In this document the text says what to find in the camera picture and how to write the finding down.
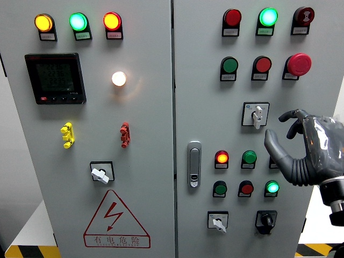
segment red terminal connector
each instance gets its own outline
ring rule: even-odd
[[[122,148],[128,147],[130,143],[129,123],[124,122],[119,132],[122,134],[122,136],[120,137],[120,140],[122,141]]]

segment white wall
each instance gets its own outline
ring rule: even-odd
[[[0,121],[0,245],[6,250],[41,203],[42,194],[1,66]]]

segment yellow indicator light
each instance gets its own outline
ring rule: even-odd
[[[115,12],[108,12],[103,19],[105,27],[110,31],[117,30],[121,25],[121,18]]]
[[[127,76],[122,71],[117,71],[112,75],[112,82],[116,86],[123,86],[127,80]]]
[[[42,13],[35,17],[34,24],[39,31],[48,32],[53,27],[53,19],[49,15]]]
[[[228,161],[228,156],[226,154],[220,154],[217,157],[217,161],[220,163],[226,163]]]

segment illuminated green light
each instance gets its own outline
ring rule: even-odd
[[[86,16],[76,12],[69,17],[69,24],[75,31],[83,31],[87,26]]]
[[[280,189],[280,186],[278,185],[278,183],[276,181],[269,181],[266,184],[265,188],[268,192],[271,192],[273,194]]]
[[[264,26],[273,26],[278,19],[278,13],[274,8],[265,8],[260,12],[259,21]]]

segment green push button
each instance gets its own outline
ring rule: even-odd
[[[215,192],[218,194],[218,195],[224,195],[227,191],[227,187],[225,185],[218,185],[216,188],[215,188]]]
[[[252,164],[257,160],[257,154],[253,150],[248,150],[242,155],[242,159],[247,164]]]
[[[238,62],[234,58],[229,58],[223,63],[223,69],[227,73],[232,73],[238,68]]]
[[[271,180],[265,185],[265,188],[268,192],[271,192],[273,194],[280,189],[280,186],[276,181]]]

